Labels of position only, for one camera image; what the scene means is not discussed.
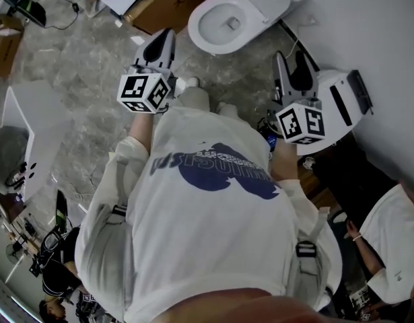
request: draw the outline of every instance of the white t-shirt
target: white t-shirt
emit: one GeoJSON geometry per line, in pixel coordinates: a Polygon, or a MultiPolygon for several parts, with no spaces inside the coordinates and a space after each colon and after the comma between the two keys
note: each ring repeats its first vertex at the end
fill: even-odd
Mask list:
{"type": "MultiPolygon", "coordinates": [[[[299,181],[279,185],[267,174],[269,146],[261,135],[225,116],[172,108],[154,133],[148,159],[145,153],[129,137],[114,157],[145,162],[135,188],[127,186],[131,195],[126,222],[131,228],[136,275],[115,279],[115,271],[105,268],[107,259],[118,258],[118,247],[111,248],[110,239],[98,242],[92,237],[98,236],[91,231],[98,219],[91,218],[90,209],[115,192],[113,185],[110,189],[115,174],[108,175],[113,159],[98,187],[102,198],[95,195],[86,219],[90,222],[81,227],[75,261],[85,287],[99,303],[107,301],[104,307],[119,318],[118,302],[110,302],[123,297],[124,320],[133,323],[151,322],[175,304],[212,291],[257,288],[272,295],[285,294],[298,228],[310,233],[317,211],[299,181]],[[112,256],[106,257],[104,249],[112,249],[112,256]],[[132,280],[129,300],[127,288],[124,294],[104,294],[107,281],[127,286],[132,280]]],[[[137,176],[126,177],[132,178],[127,182],[134,182],[137,176]]],[[[332,264],[328,286],[336,291],[341,255],[328,226],[319,244],[332,264]]],[[[120,272],[127,274],[130,268],[120,272]]]]}
{"type": "Polygon", "coordinates": [[[368,285],[385,303],[410,299],[414,286],[414,205],[400,184],[376,203],[360,232],[386,266],[368,285]]]}

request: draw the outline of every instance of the cardboard box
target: cardboard box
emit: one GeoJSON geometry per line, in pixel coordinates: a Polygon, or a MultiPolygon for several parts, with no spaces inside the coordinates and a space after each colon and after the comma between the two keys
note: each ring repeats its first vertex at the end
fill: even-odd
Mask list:
{"type": "Polygon", "coordinates": [[[131,25],[154,34],[172,28],[179,32],[187,26],[193,10],[205,0],[143,0],[136,3],[124,19],[131,25]]]}
{"type": "Polygon", "coordinates": [[[21,20],[0,15],[0,77],[11,74],[12,63],[23,38],[21,20]]]}

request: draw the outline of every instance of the hand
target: hand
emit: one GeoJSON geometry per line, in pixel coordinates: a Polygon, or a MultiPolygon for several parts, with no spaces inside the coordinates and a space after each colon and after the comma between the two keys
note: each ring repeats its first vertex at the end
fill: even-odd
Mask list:
{"type": "Polygon", "coordinates": [[[347,227],[347,233],[352,238],[356,238],[357,236],[360,235],[358,229],[356,228],[355,224],[352,221],[348,220],[346,227],[347,227]]]}

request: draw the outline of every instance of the white wall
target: white wall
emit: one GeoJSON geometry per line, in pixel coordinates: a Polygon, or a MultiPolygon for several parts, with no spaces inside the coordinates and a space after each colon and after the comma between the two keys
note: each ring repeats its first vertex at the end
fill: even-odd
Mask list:
{"type": "Polygon", "coordinates": [[[357,139],[414,181],[414,0],[311,0],[285,22],[320,66],[361,71],[375,115],[357,139]]]}
{"type": "MultiPolygon", "coordinates": [[[[10,243],[11,240],[0,227],[0,279],[3,282],[13,269],[13,264],[6,257],[6,245],[10,243]]],[[[29,271],[31,265],[32,259],[26,257],[6,285],[27,307],[38,313],[39,302],[44,299],[42,276],[34,277],[29,271]]]]}

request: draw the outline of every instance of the concrete floor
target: concrete floor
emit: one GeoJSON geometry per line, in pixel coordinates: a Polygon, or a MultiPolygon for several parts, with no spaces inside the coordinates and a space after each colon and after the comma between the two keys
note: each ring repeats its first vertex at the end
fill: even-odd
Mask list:
{"type": "MultiPolygon", "coordinates": [[[[68,3],[41,3],[50,24],[64,27],[73,19],[68,3]]],[[[30,23],[10,78],[0,79],[0,123],[8,85],[38,79],[50,82],[73,119],[47,185],[28,203],[27,212],[43,225],[54,216],[57,188],[68,198],[74,225],[80,223],[79,205],[88,208],[108,152],[127,135],[133,115],[116,102],[116,92],[137,48],[131,36],[145,34],[129,26],[117,28],[107,10],[93,19],[82,13],[65,31],[30,23]]],[[[219,101],[235,104],[240,116],[256,126],[273,91],[272,55],[278,50],[287,55],[293,45],[275,25],[238,52],[214,56],[198,49],[183,30],[177,38],[173,70],[183,79],[199,77],[213,108],[219,101]]]]}

